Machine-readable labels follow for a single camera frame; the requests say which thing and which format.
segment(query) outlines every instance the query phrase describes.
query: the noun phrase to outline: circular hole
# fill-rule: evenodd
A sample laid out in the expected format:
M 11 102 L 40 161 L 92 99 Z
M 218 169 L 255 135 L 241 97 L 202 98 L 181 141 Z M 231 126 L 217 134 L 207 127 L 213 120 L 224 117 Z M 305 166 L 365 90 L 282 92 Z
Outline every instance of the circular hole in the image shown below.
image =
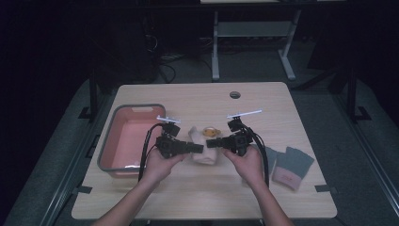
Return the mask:
M 230 97 L 232 97 L 233 99 L 238 99 L 241 97 L 241 94 L 237 91 L 233 91 L 230 93 Z

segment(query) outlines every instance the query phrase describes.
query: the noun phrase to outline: hand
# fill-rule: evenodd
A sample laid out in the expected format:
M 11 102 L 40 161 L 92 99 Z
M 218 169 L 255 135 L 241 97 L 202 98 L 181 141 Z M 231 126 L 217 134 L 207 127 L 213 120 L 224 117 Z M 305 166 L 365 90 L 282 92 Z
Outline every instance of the hand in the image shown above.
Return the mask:
M 246 154 L 242 157 L 227 149 L 222 149 L 222 153 L 231 160 L 238 174 L 247 181 L 249 186 L 264 181 L 262 157 L 257 149 L 249 145 Z
M 144 170 L 142 181 L 144 180 L 153 185 L 158 185 L 170 175 L 173 166 L 183 161 L 187 156 L 188 154 L 178 154 L 165 159 L 158 149 L 152 150 L 147 158 L 147 165 Z

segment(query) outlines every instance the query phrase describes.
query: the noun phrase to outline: plastic container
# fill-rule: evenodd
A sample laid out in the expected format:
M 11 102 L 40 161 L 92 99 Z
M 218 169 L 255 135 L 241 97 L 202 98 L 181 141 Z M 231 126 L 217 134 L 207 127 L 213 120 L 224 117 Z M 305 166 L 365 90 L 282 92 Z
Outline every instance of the plastic container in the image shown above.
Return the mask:
M 165 108 L 159 104 L 118 107 L 112 116 L 100 151 L 97 161 L 99 168 L 116 178 L 138 175 L 147 132 L 156 123 L 160 123 L 157 116 L 165 115 Z M 155 144 L 161 132 L 160 126 L 152 130 L 149 148 Z

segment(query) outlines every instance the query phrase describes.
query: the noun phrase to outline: gray carpet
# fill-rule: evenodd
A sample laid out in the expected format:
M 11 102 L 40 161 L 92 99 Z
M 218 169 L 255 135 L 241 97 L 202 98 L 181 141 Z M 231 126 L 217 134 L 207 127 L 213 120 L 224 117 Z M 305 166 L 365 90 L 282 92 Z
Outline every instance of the gray carpet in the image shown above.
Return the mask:
M 313 44 L 296 42 L 290 53 L 297 79 L 289 81 L 284 74 L 276 51 L 245 51 L 237 54 L 220 55 L 220 82 L 281 81 L 294 87 L 313 78 L 320 71 L 306 68 Z M 173 83 L 211 82 L 210 55 L 202 55 L 202 60 L 185 58 L 168 64 L 176 70 Z M 163 68 L 168 77 L 169 68 Z M 327 92 L 330 78 L 305 91 L 293 91 L 299 116 L 309 136 L 317 160 L 327 184 L 334 187 L 332 193 L 337 205 L 338 217 L 333 219 L 294 219 L 295 225 L 399 225 L 382 191 L 364 151 L 354 136 L 346 116 L 337 99 Z M 154 83 L 164 83 L 159 77 Z M 52 198 L 63 176 L 75 160 L 76 170 L 71 175 L 68 191 L 84 178 L 89 158 L 85 158 L 91 141 L 102 131 L 106 114 L 114 95 L 100 94 L 100 115 L 94 123 L 77 119 L 83 107 L 88 106 L 88 82 L 77 91 L 65 112 L 64 117 L 49 141 L 40 162 L 32 172 L 23 192 L 12 209 L 6 225 L 40 225 L 50 206 Z M 393 182 L 398 184 L 399 133 L 398 128 L 387 117 L 373 93 L 362 83 L 358 88 L 359 105 L 364 106 L 372 116 L 372 121 L 361 121 L 359 127 L 377 151 L 377 156 Z M 76 196 L 68 195 L 62 209 L 55 212 L 55 225 L 89 225 L 90 220 L 75 220 L 71 210 Z M 197 221 L 153 221 L 152 225 L 200 225 Z M 216 221 L 214 225 L 259 225 L 256 220 Z

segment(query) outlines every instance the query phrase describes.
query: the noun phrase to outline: metal leg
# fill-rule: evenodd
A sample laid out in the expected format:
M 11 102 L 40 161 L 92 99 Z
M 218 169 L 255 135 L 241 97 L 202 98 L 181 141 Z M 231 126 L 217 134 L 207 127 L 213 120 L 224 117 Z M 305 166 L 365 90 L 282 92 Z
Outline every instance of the metal leg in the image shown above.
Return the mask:
M 97 83 L 95 81 L 95 72 L 93 72 L 88 79 L 88 86 L 90 91 L 90 107 L 84 107 L 80 112 L 79 119 L 89 119 L 92 123 L 96 118 L 98 107 L 97 107 Z
M 291 90 L 305 90 L 307 88 L 310 88 L 311 86 L 317 84 L 318 82 L 321 82 L 323 79 L 334 75 L 335 73 L 339 72 L 341 69 L 343 68 L 343 65 L 338 65 L 332 69 L 329 69 L 328 71 L 325 71 L 323 73 L 320 73 L 319 75 L 315 76 L 314 78 L 312 78 L 311 80 L 297 86 L 297 87 L 293 87 L 291 88 Z
M 354 69 L 351 68 L 349 72 L 348 79 L 348 93 L 347 93 L 347 101 L 346 101 L 346 111 L 349 116 L 349 119 L 354 123 L 358 123 L 358 121 L 369 121 L 372 118 L 367 113 L 366 109 L 362 106 L 358 106 L 358 110 L 360 111 L 360 115 L 357 115 L 356 110 L 356 86 L 357 86 L 357 77 Z
M 294 34 L 296 31 L 296 27 L 299 21 L 301 10 L 297 10 L 294 16 L 294 19 L 290 25 L 289 34 L 287 36 L 287 43 L 285 44 L 282 50 L 279 50 L 279 58 L 281 59 L 282 66 L 284 67 L 284 71 L 287 74 L 288 79 L 295 80 L 295 74 L 293 68 L 291 67 L 290 61 L 288 60 L 288 51 L 290 50 L 291 43 L 293 42 Z
M 219 80 L 219 62 L 217 58 L 217 11 L 215 11 L 214 21 L 214 51 L 212 52 L 212 81 Z

